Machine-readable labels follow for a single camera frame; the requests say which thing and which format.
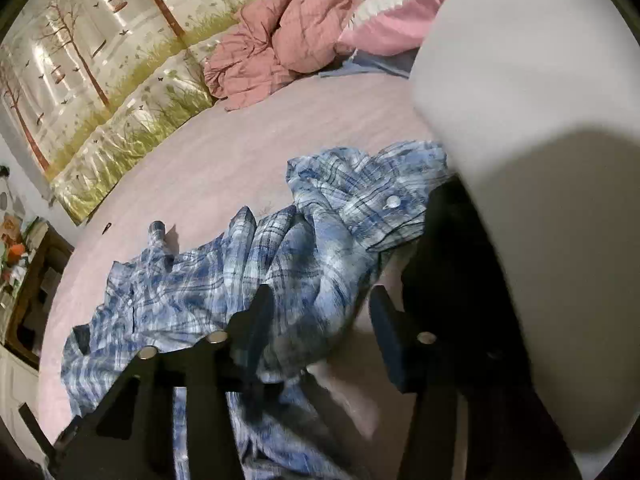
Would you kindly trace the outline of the blue white plaid shirt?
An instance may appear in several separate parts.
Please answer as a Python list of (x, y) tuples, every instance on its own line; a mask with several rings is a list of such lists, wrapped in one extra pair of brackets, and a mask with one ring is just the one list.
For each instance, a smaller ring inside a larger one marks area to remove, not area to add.
[(432, 142), (399, 142), (374, 155), (331, 148), (288, 162), (290, 206), (264, 218), (242, 208), (198, 248), (173, 254), (163, 223), (153, 222), (145, 250), (112, 266), (102, 304), (66, 340), (61, 378), (73, 414), (91, 413), (141, 348), (188, 348), (268, 285), (274, 315), (258, 376), (283, 390), (269, 408), (228, 397), (244, 474), (352, 478), (300, 378), (352, 322), (386, 252), (420, 236), (428, 196), (451, 175)]

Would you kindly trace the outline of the black garment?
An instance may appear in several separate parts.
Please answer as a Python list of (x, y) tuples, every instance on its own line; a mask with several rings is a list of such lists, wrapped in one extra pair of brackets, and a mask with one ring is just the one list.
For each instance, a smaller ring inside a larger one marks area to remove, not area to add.
[(413, 326), (434, 335), (442, 372), (468, 404), (468, 478), (579, 478), (536, 393), (500, 261), (459, 178), (428, 196), (424, 231), (401, 283)]

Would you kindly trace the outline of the white cabinet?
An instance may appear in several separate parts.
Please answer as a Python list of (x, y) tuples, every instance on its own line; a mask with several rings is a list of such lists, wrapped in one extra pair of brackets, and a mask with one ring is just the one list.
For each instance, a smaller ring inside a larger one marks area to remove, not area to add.
[(1, 347), (0, 380), (1, 418), (6, 428), (27, 458), (44, 465), (46, 456), (18, 412), (26, 403), (37, 416), (38, 372)]

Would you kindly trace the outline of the dark wooden side table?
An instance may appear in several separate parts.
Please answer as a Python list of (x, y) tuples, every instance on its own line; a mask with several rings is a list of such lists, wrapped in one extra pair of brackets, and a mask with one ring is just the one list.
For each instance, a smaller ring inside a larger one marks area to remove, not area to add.
[(24, 235), (25, 274), (10, 287), (12, 304), (6, 307), (2, 344), (20, 360), (39, 370), (40, 351), (52, 300), (74, 250), (49, 222)]

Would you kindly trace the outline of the clutter on side table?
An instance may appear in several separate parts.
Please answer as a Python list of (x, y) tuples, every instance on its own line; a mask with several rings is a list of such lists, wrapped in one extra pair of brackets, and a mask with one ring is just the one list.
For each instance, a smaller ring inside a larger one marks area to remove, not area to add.
[(10, 185), (10, 168), (1, 166), (1, 312), (8, 313), (35, 255), (28, 238), (44, 223), (23, 204)]

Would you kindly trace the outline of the pink bed sheet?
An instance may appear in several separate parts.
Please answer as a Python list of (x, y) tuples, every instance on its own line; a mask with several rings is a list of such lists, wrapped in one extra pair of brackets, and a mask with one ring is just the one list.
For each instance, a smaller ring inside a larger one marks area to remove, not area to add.
[[(331, 148), (374, 155), (407, 141), (435, 143), (413, 109), (408, 82), (378, 74), (306, 78), (242, 110), (215, 106), (179, 128), (114, 188), (66, 266), (40, 359), (44, 433), (57, 437), (76, 416), (61, 378), (68, 336), (102, 304), (112, 266), (145, 250), (153, 222), (163, 223), (166, 243), (179, 255), (217, 238), (242, 208), (264, 218), (290, 206), (291, 159)], [(101, 235), (107, 222), (111, 229)], [(412, 242), (386, 252), (379, 278), (397, 284)], [(351, 479), (390, 479), (411, 408), (385, 380), (364, 294), (341, 338), (306, 367), (300, 385), (354, 470)]]

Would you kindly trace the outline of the light blue cloth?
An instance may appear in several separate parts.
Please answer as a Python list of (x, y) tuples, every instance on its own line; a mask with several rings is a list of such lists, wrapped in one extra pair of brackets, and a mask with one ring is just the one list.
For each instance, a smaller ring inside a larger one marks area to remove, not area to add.
[(381, 73), (408, 79), (418, 49), (411, 49), (392, 56), (355, 51), (349, 58), (330, 70), (322, 70), (320, 77), (339, 77), (353, 74)]

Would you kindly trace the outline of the white pink pillow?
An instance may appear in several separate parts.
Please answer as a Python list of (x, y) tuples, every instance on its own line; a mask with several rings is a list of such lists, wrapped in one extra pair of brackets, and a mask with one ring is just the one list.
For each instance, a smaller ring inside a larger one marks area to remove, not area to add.
[(364, 0), (337, 43), (392, 56), (420, 47), (445, 0)]

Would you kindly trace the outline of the pink crumpled quilt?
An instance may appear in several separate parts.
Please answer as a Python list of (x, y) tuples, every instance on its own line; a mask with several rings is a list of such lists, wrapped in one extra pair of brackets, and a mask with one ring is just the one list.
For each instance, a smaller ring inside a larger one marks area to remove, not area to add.
[(349, 55), (338, 42), (362, 0), (252, 0), (204, 63), (209, 93), (227, 110), (262, 102)]

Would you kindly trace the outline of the tree print curtain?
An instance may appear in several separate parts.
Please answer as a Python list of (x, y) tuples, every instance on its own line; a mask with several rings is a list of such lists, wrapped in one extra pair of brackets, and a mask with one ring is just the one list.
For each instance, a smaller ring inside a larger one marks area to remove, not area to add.
[(213, 105), (204, 62), (249, 1), (25, 1), (1, 43), (1, 106), (73, 222)]

